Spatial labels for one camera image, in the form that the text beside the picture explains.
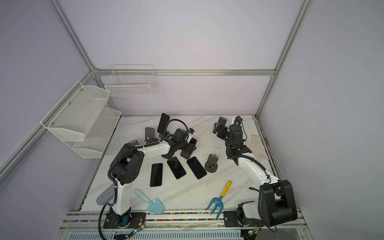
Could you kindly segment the phone from stand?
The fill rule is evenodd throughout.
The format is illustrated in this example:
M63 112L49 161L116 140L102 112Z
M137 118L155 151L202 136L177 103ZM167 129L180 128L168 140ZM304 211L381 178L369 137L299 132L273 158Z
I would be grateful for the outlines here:
M159 187L162 185L163 164L153 164L151 168L150 187Z
M177 180L187 174L177 157L167 160L167 164Z
M192 157L189 160L187 160L187 164L198 180L207 175L206 170L204 169L204 167L201 165L200 161L196 157Z

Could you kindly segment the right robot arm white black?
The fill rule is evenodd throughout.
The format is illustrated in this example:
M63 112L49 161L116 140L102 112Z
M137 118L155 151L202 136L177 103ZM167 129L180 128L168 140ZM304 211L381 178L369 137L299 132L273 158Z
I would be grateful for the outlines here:
M298 212L291 183L280 180L256 160L251 149L245 145L243 119L240 116L235 117L228 127L226 123L227 119L219 117L213 134L225 142L227 158L244 169L254 182L260 183L257 207L262 223L270 228L295 221Z

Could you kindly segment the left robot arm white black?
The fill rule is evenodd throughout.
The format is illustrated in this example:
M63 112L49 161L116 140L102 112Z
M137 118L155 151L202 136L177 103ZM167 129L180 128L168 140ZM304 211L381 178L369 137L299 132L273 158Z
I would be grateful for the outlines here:
M194 132L192 128L179 128L173 134L164 130L157 142L145 145L130 142L122 147L108 171L108 178L114 184L114 213L122 216L131 210L132 182L139 176L144 160L157 156L170 160L177 151L181 151L182 156L188 159L196 150Z

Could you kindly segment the white work glove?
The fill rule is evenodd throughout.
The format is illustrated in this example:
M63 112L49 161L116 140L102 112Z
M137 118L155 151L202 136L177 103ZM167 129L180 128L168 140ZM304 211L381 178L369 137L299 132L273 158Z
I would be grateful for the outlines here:
M269 160L260 136L251 135L251 139L247 141L246 146L252 151L254 158L257 161L265 162Z

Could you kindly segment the blue yellow garden fork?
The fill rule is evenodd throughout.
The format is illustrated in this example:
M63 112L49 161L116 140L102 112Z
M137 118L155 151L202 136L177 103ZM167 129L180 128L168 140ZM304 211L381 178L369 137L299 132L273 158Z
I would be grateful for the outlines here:
M212 205L215 205L215 207L212 209L212 211L210 213L211 215L213 215L214 212L216 211L216 209L219 208L219 211L218 211L218 213L216 215L216 220L219 219L219 217L220 217L220 215L221 215L221 213L222 213L222 211L224 209L224 203L223 203L222 199L226 195L226 193L228 192L228 190L231 187L231 185L232 185L232 182L231 181L227 181L227 183L226 183L226 185L225 185L221 195L218 198L213 198L211 200L209 206L206 208L206 211L208 211Z

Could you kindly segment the teal garden trowel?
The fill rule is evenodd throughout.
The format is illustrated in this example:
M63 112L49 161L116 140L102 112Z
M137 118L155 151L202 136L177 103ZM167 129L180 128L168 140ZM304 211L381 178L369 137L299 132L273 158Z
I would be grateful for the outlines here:
M148 203L147 210L153 214L162 214L164 212L164 206L158 198L150 200L143 192L139 189L134 190L134 194L137 195L140 199Z

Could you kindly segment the grey felt pad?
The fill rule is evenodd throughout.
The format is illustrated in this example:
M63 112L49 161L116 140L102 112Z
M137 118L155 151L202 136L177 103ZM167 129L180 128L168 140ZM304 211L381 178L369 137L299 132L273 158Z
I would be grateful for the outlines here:
M106 188L96 199L96 203L99 206L102 206L106 203L108 203L110 200L114 198L115 195L115 186L110 185L108 188Z

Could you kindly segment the white mesh two-tier shelf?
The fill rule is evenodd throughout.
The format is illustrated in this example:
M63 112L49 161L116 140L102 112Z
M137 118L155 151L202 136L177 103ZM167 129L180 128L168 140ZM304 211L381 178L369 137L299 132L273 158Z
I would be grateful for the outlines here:
M41 125L83 159L103 157L121 112L107 107L108 90L76 82Z

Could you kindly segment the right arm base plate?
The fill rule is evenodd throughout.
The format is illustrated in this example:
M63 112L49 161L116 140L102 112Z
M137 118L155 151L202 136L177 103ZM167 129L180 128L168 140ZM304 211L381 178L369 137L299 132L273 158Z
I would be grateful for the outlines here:
M238 204L235 211L224 211L224 224L225 227L240 228L264 226L255 201Z

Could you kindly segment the aluminium front rail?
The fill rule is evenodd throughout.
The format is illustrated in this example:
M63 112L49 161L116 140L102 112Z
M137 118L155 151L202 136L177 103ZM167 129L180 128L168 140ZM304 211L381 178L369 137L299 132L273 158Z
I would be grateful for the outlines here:
M87 230L98 228L99 211L68 212L60 231ZM225 219L221 214L218 220L207 211L167 211L161 215L146 214L145 230L214 230L224 229Z

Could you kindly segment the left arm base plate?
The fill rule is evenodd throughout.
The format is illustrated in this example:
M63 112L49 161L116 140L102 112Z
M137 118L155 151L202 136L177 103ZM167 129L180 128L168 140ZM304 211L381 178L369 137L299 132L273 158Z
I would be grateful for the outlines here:
M103 225L104 229L136 229L145 224L146 213L131 212L129 209L124 214L117 214L112 207L106 214L106 219Z

